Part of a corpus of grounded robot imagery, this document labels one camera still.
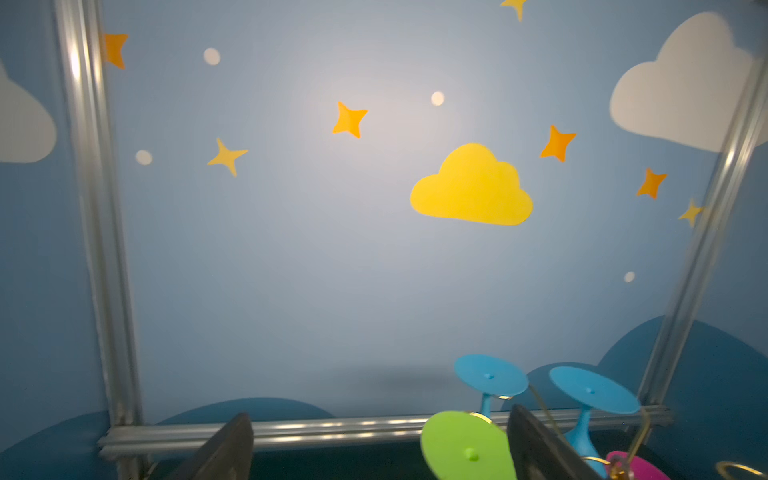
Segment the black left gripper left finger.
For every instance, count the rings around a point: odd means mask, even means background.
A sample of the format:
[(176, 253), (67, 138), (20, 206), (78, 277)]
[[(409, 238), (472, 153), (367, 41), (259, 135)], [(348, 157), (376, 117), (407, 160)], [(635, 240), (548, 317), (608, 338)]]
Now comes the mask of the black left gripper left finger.
[(195, 454), (184, 460), (166, 479), (247, 480), (253, 458), (254, 435), (250, 417), (235, 415)]

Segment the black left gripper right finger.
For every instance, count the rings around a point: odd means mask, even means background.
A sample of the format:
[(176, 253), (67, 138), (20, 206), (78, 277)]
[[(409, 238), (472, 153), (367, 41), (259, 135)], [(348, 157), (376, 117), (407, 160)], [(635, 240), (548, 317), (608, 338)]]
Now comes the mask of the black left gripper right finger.
[(522, 405), (510, 410), (507, 437), (520, 480), (600, 479), (585, 460)]

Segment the green wine glass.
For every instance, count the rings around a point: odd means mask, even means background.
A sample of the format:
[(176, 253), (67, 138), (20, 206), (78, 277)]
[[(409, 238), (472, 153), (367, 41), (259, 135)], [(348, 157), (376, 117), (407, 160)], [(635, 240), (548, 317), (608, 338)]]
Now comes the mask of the green wine glass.
[(506, 432), (487, 417), (444, 411), (420, 435), (425, 462), (437, 479), (516, 479)]

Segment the pink wine glass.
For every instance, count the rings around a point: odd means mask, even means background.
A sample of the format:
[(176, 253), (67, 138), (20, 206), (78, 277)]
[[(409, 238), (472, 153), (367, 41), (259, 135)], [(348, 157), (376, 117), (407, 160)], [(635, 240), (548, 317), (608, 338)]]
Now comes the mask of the pink wine glass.
[(670, 477), (647, 460), (631, 452), (612, 451), (602, 460), (609, 479), (669, 480)]

